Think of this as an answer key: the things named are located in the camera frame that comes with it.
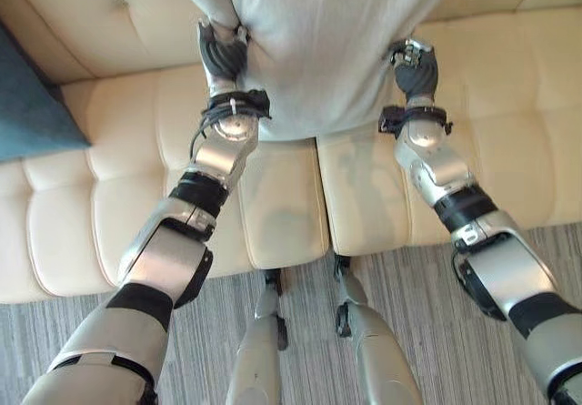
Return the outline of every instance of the sofa cushion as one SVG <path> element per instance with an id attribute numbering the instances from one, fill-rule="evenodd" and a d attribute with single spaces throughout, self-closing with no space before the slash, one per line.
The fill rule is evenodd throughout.
<path id="1" fill-rule="evenodd" d="M 93 143 L 0 164 L 0 301 L 108 291 L 126 247 L 188 163 L 201 66 L 64 86 Z M 315 140 L 261 143 L 208 243 L 210 276 L 287 267 L 328 249 Z"/>
<path id="2" fill-rule="evenodd" d="M 0 25 L 0 161 L 86 146 Z"/>
<path id="3" fill-rule="evenodd" d="M 582 219 L 582 8 L 422 25 L 436 47 L 436 103 L 451 146 L 524 228 Z M 317 139 L 336 252 L 448 239 L 376 124 Z"/>

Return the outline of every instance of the floor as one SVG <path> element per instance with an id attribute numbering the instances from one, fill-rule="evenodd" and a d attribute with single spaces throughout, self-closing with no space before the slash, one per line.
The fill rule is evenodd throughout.
<path id="1" fill-rule="evenodd" d="M 582 223 L 530 232 L 571 302 L 582 306 Z M 507 325 L 486 319 L 449 267 L 449 246 L 403 248 L 353 261 L 370 304 L 394 329 L 427 404 L 545 404 Z M 358 404 L 349 341 L 334 332 L 333 258 L 284 272 L 285 404 Z M 176 312 L 159 383 L 161 403 L 224 403 L 236 347 L 262 287 L 259 273 L 209 280 Z M 105 296 L 0 306 L 0 402 L 17 403 Z"/>

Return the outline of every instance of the robotic hand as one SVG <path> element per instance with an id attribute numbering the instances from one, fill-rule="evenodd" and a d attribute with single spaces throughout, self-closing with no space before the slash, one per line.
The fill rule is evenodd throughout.
<path id="1" fill-rule="evenodd" d="M 388 59 L 406 108 L 385 107 L 379 131 L 396 136 L 398 164 L 451 233 L 459 282 L 486 315 L 512 326 L 546 397 L 582 404 L 582 311 L 562 299 L 517 224 L 448 146 L 452 124 L 445 110 L 434 107 L 438 67 L 432 46 L 398 41 Z"/>
<path id="2" fill-rule="evenodd" d="M 157 403 L 173 309 L 195 299 L 206 279 L 213 256 L 205 243 L 269 110 L 264 91 L 236 88 L 244 31 L 206 21 L 198 33 L 210 99 L 190 164 L 124 254 L 119 289 L 81 323 L 25 404 Z"/>

